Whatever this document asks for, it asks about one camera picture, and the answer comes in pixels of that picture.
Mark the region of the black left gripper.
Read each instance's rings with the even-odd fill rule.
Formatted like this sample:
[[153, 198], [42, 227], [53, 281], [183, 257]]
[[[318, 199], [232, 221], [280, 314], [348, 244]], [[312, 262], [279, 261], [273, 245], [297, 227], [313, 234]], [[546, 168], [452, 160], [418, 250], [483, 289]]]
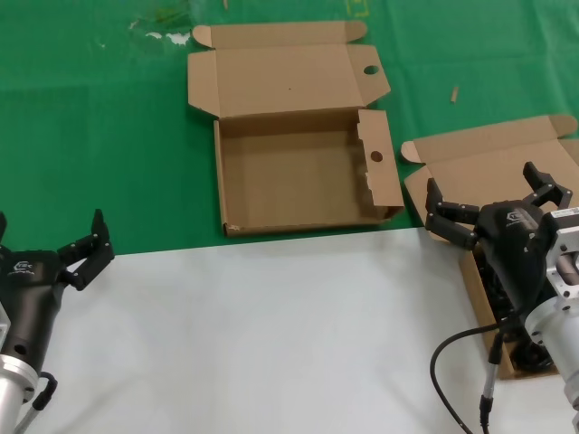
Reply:
[[[0, 212], [0, 242], [7, 219]], [[96, 209], [90, 234], [55, 251], [1, 249], [1, 305], [10, 320], [1, 354], [44, 363], [66, 285], [85, 289], [114, 260], [109, 228]]]

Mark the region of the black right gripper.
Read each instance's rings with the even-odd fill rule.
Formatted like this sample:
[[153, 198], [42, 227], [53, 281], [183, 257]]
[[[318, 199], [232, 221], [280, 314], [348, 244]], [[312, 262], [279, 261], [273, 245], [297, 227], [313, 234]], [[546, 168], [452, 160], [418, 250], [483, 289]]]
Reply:
[[430, 178], [424, 226], [463, 249], [473, 249], [479, 241], [518, 313], [554, 313], [556, 292], [546, 278], [546, 251], [535, 241], [535, 235], [544, 216], [541, 206], [553, 203], [558, 210], [567, 209], [573, 193], [532, 162], [525, 163], [523, 176], [532, 189], [524, 201], [496, 202], [481, 209], [444, 201], [437, 183]]

